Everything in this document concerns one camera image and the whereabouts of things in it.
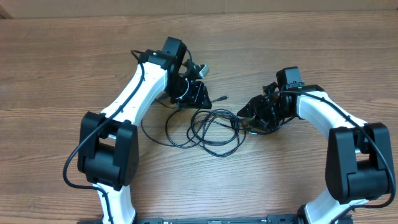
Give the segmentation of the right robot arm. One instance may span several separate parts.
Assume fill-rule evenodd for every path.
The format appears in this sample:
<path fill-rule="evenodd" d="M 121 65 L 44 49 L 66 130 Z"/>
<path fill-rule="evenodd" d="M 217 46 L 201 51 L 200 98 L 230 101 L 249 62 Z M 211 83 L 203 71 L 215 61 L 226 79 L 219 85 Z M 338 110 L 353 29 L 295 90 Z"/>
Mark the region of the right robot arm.
<path fill-rule="evenodd" d="M 264 134 L 294 118 L 311 123 L 327 140 L 325 190 L 295 215 L 269 215 L 267 223 L 352 223 L 357 208 L 379 209 L 396 197 L 388 128 L 368 123 L 332 101 L 318 85 L 302 81 L 297 67 L 276 73 L 276 82 L 250 99 L 237 116 Z"/>

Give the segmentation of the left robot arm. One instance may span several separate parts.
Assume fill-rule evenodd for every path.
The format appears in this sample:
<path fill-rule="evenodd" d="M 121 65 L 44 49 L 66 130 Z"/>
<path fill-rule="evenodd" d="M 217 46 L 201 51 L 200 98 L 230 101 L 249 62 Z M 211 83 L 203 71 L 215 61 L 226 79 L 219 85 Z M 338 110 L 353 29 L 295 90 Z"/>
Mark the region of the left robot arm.
<path fill-rule="evenodd" d="M 81 120 L 77 168 L 100 196 L 100 223 L 133 223 L 130 183 L 139 164 L 138 126 L 155 98 L 165 92 L 170 102 L 187 108 L 210 109 L 202 78 L 206 65 L 185 60 L 187 46 L 168 37 L 162 50 L 133 52 L 137 70 L 120 95 L 100 113 Z"/>

